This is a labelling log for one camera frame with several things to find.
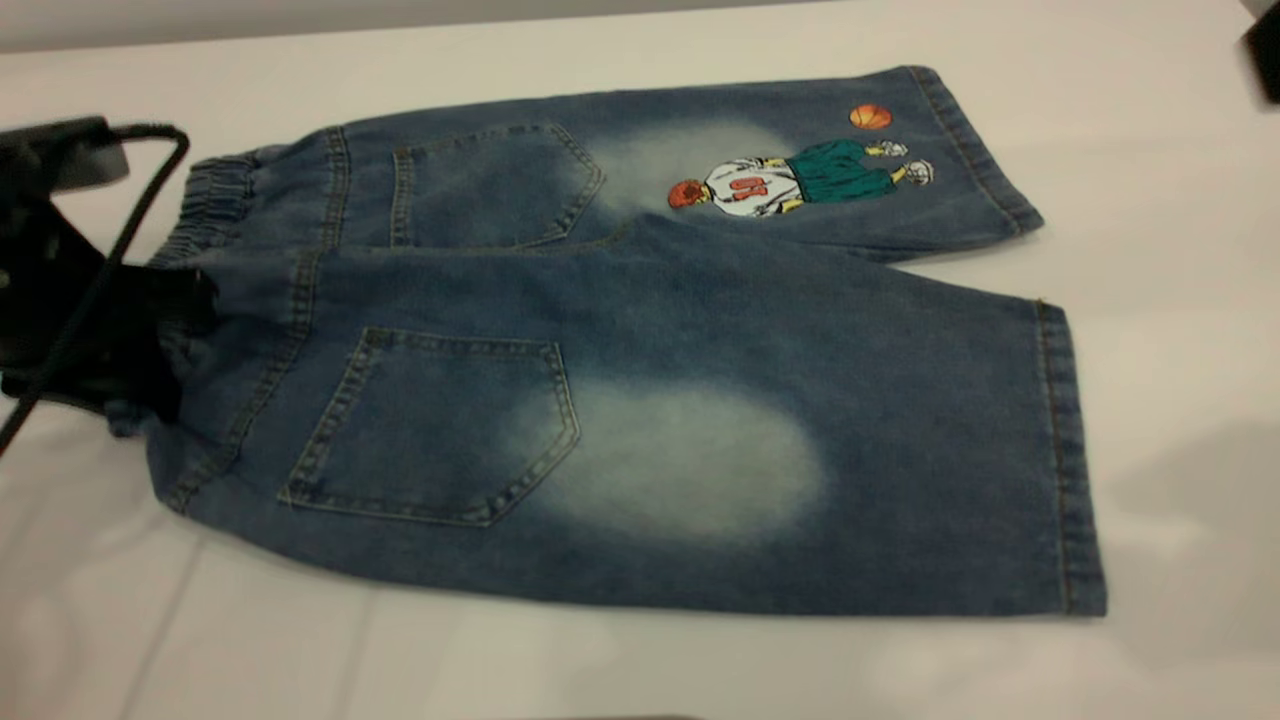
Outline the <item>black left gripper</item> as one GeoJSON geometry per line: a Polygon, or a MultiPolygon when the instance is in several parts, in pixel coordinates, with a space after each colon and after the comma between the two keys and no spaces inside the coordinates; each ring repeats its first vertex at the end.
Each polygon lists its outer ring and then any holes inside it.
{"type": "MultiPolygon", "coordinates": [[[[105,256],[47,197],[3,191],[3,395],[18,400],[102,269],[105,256]]],[[[177,323],[197,334],[218,323],[218,287],[198,268],[119,266],[108,286],[108,337],[101,352],[108,416],[147,411],[177,421],[182,388],[155,332],[177,323]]]]}

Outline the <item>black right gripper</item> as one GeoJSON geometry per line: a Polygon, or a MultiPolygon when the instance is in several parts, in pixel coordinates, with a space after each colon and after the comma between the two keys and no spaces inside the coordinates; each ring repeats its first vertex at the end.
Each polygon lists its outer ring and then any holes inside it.
{"type": "Polygon", "coordinates": [[[1279,105],[1279,9],[1266,9],[1243,35],[1243,47],[1260,97],[1279,105]]]}

